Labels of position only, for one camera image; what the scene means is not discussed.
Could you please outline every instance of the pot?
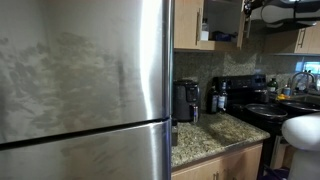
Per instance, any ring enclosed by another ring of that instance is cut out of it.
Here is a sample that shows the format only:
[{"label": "pot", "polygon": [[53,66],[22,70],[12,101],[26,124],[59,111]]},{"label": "pot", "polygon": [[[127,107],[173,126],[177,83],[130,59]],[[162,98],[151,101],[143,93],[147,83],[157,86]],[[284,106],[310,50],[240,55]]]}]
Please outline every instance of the pot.
[{"label": "pot", "polygon": [[286,111],[266,104],[247,104],[245,108],[249,112],[269,120],[283,120],[288,115]]},{"label": "pot", "polygon": [[309,103],[309,102],[301,102],[295,100],[280,100],[280,105],[288,110],[298,113],[313,113],[320,112],[320,105]]}]

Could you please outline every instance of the upper cabinet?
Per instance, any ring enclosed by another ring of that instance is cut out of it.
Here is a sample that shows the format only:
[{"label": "upper cabinet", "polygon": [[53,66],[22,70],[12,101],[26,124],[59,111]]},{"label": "upper cabinet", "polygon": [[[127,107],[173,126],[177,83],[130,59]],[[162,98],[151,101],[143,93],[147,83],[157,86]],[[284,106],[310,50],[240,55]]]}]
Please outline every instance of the upper cabinet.
[{"label": "upper cabinet", "polygon": [[[175,49],[232,51],[241,48],[245,24],[243,1],[175,0],[174,17]],[[208,24],[207,34],[202,31],[203,22]]]},{"label": "upper cabinet", "polygon": [[265,53],[320,54],[320,22],[300,30],[267,35]]}]

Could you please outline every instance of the freezer drawer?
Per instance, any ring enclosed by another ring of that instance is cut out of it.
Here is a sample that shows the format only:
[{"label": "freezer drawer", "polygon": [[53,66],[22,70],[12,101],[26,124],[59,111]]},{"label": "freezer drawer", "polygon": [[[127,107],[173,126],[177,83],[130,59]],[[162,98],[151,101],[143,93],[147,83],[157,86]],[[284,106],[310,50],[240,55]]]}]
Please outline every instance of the freezer drawer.
[{"label": "freezer drawer", "polygon": [[0,151],[0,179],[163,180],[171,121]]}]

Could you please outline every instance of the lower cabinet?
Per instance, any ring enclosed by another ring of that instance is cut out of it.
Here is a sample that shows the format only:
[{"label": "lower cabinet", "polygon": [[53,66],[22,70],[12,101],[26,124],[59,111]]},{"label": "lower cabinet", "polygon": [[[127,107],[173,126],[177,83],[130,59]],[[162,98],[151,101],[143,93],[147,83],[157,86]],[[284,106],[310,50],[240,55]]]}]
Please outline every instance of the lower cabinet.
[{"label": "lower cabinet", "polygon": [[208,159],[172,172],[172,180],[255,180],[262,144]]}]

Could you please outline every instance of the faucet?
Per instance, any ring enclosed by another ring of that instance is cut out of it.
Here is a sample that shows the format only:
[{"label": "faucet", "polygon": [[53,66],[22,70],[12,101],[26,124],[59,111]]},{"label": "faucet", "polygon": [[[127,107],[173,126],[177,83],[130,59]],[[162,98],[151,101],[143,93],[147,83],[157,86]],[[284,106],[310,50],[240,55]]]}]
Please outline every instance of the faucet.
[{"label": "faucet", "polygon": [[312,83],[315,83],[315,77],[314,77],[314,75],[313,74],[311,74],[310,73],[310,71],[309,72],[298,72],[298,73],[296,73],[296,74],[294,74],[293,75],[293,77],[292,77],[292,80],[291,80],[291,95],[293,95],[293,92],[294,92],[294,80],[295,80],[295,78],[298,76],[298,75],[300,75],[300,74],[304,74],[304,75],[307,75],[307,83],[306,83],[306,90],[308,90],[308,88],[309,88],[309,76],[311,76],[311,82]]}]

